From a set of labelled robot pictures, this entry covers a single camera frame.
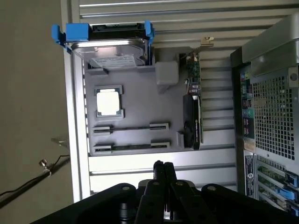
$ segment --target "hard drive label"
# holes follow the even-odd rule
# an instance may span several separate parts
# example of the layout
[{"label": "hard drive label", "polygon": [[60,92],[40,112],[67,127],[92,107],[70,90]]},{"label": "hard drive label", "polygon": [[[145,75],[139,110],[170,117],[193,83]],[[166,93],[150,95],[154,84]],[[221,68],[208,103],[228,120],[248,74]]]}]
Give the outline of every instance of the hard drive label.
[{"label": "hard drive label", "polygon": [[132,55],[93,58],[93,60],[104,69],[127,69],[136,67],[135,59]]},{"label": "hard drive label", "polygon": [[246,155],[245,159],[245,184],[246,196],[255,198],[255,179],[254,179],[254,158]]}]

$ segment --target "wire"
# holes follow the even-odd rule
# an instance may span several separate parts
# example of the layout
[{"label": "wire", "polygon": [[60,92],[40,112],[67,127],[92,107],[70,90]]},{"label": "wire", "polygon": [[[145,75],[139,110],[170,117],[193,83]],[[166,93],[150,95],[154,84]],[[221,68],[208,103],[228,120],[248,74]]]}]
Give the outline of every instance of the wire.
[{"label": "wire", "polygon": [[42,174],[42,175],[40,175],[40,176],[37,176],[37,177],[35,177],[35,178],[33,178],[33,179],[27,181],[27,182],[24,183],[23,185],[19,186],[17,189],[14,189],[14,190],[8,190],[8,191],[5,191],[5,192],[1,193],[1,194],[0,194],[0,197],[1,197],[2,195],[8,194],[8,193],[13,193],[13,192],[15,192],[15,191],[20,190],[21,188],[23,188],[23,187],[26,186],[27,184],[31,183],[32,181],[35,181],[35,180],[37,180],[37,179],[39,179],[39,178],[41,178],[41,177],[44,177],[44,175],[49,175],[49,173],[50,173],[50,172],[52,171],[52,169],[56,166],[56,164],[58,163],[58,161],[60,160],[60,158],[61,158],[61,157],[67,157],[67,156],[70,156],[70,155],[60,155],[59,158],[57,159],[57,161],[56,161],[56,162],[53,164],[53,166],[51,167],[51,169],[50,169],[49,172],[44,173],[44,174]]}]

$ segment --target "beige wall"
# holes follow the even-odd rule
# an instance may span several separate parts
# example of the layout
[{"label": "beige wall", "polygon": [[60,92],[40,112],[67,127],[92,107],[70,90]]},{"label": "beige wall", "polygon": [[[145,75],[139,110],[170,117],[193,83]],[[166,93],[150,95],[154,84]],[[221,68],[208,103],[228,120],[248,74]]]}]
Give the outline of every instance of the beige wall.
[{"label": "beige wall", "polygon": [[[0,192],[42,171],[67,149],[50,141],[67,133],[63,50],[51,39],[60,0],[1,1]],[[70,165],[0,210],[2,224],[29,223],[72,203]]]}]

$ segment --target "blue latch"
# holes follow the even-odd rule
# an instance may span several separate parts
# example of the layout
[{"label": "blue latch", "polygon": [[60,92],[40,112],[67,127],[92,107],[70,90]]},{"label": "blue latch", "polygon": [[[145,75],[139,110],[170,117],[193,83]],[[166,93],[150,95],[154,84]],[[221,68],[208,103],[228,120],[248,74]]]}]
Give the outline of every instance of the blue latch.
[{"label": "blue latch", "polygon": [[285,171],[285,182],[294,188],[299,188],[299,177],[290,171]]},{"label": "blue latch", "polygon": [[286,211],[288,211],[292,216],[299,217],[299,207],[294,202],[286,200]]},{"label": "blue latch", "polygon": [[67,42],[89,41],[88,23],[67,23],[65,27]]},{"label": "blue latch", "polygon": [[55,41],[55,43],[61,45],[66,49],[66,52],[71,54],[71,49],[68,48],[65,43],[66,43],[66,34],[60,32],[60,26],[57,24],[52,25],[52,38]]},{"label": "blue latch", "polygon": [[296,197],[295,193],[288,190],[288,189],[286,189],[286,188],[276,189],[275,191],[276,191],[276,193],[280,194],[281,196],[283,196],[286,199],[289,199],[289,200],[292,200],[292,201],[297,200],[297,197]]},{"label": "blue latch", "polygon": [[149,37],[149,45],[151,45],[154,41],[155,29],[153,28],[153,24],[151,24],[149,20],[146,20],[144,22],[144,27],[145,35]]},{"label": "blue latch", "polygon": [[63,46],[70,54],[71,49],[66,45],[69,42],[89,41],[89,24],[88,23],[67,23],[65,33],[60,32],[60,26],[52,26],[52,38],[54,41]]}]

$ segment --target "hard drive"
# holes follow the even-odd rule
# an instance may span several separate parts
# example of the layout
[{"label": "hard drive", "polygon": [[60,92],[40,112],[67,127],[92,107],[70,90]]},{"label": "hard drive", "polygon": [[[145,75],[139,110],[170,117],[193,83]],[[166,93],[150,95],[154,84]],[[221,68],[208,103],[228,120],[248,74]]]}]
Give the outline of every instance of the hard drive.
[{"label": "hard drive", "polygon": [[126,69],[149,64],[148,40],[143,38],[78,42],[71,49],[93,68]]}]

